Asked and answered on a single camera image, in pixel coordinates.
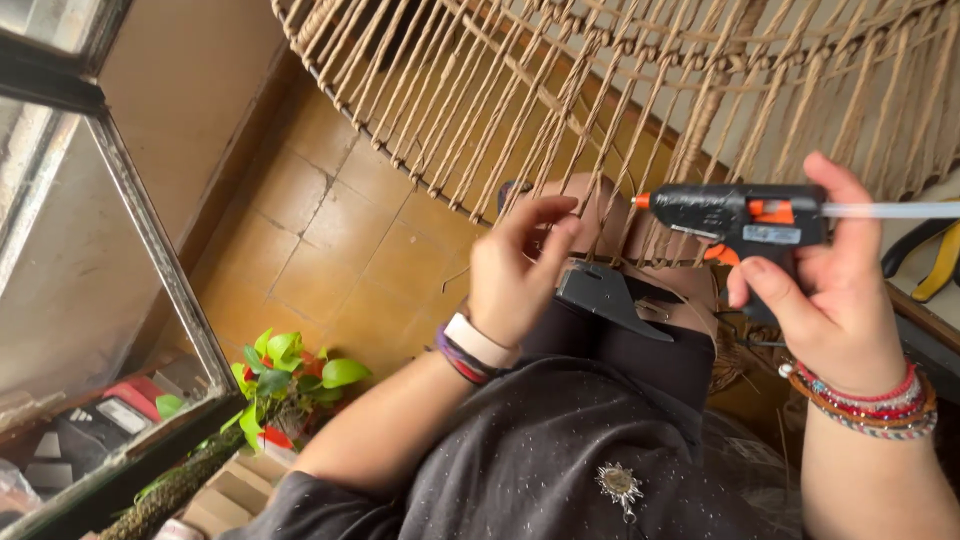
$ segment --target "pothos plant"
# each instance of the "pothos plant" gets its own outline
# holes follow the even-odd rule
[[[246,365],[230,365],[250,404],[223,424],[220,433],[238,424],[256,451],[260,437],[299,450],[304,429],[336,413],[344,398],[343,387],[369,377],[371,371],[356,360],[330,359],[326,347],[315,356],[307,353],[298,331],[271,336],[273,330],[260,334],[252,346],[244,346]],[[182,405],[176,396],[156,398],[157,412],[164,419]],[[265,422],[268,411],[270,419]]]

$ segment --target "woman's right hand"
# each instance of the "woman's right hand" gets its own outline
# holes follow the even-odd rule
[[[819,152],[806,157],[804,172],[832,202],[872,202],[852,172]],[[796,251],[799,284],[765,258],[744,259],[727,278],[730,304],[746,304],[749,285],[777,316],[790,352],[825,383],[855,396],[884,394],[903,381],[906,363],[879,250],[878,220],[841,219],[831,246]]]

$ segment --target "macrame weaving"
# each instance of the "macrame weaving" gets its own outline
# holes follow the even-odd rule
[[[960,149],[960,0],[272,2],[354,128],[478,223],[511,179],[796,183],[813,149],[907,199]],[[667,238],[630,263],[701,262]]]

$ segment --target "black pants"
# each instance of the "black pants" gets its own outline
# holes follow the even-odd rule
[[[521,346],[524,353],[605,362],[628,379],[649,384],[703,412],[714,358],[710,336],[650,324],[674,341],[658,341],[634,333],[555,297]]]

